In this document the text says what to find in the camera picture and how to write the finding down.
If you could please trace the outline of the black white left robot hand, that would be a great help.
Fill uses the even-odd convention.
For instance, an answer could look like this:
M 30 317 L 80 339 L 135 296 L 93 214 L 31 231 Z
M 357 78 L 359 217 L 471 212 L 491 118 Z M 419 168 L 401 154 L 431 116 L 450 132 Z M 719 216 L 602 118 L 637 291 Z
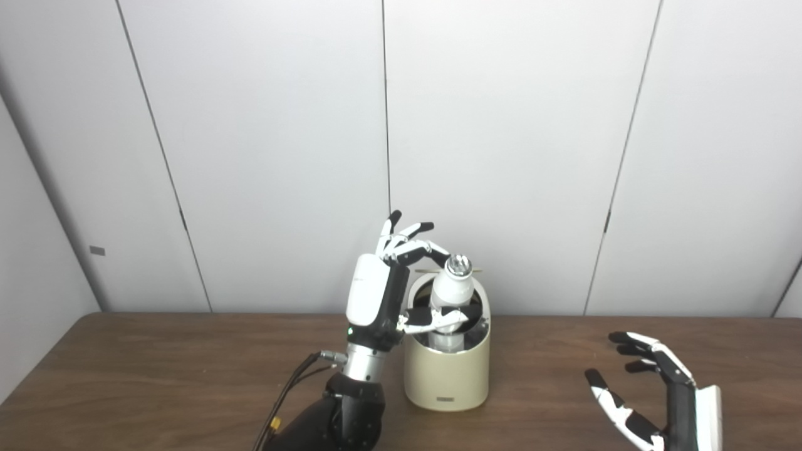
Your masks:
M 405 308 L 410 266 L 430 259 L 445 269 L 452 254 L 429 240 L 417 238 L 435 228 L 433 222 L 418 222 L 395 231 L 401 216 L 396 209 L 387 217 L 375 249 L 357 259 L 350 283 L 346 306 L 348 342 L 377 352 L 392 350 L 404 336 L 440 329 L 459 331 L 464 323 L 481 317 L 478 305 L 436 306 L 433 294 L 429 306 Z

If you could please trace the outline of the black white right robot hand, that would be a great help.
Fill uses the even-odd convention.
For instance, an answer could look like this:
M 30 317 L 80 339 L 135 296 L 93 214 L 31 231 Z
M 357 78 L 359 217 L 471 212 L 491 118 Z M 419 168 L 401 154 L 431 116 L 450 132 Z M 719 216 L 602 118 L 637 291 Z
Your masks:
M 629 373 L 654 372 L 667 389 L 667 424 L 659 428 L 628 407 L 595 368 L 585 371 L 593 397 L 619 433 L 638 450 L 722 450 L 722 400 L 718 385 L 699 387 L 692 372 L 665 343 L 636 332 L 614 331 L 608 340 L 622 356 L 638 359 Z

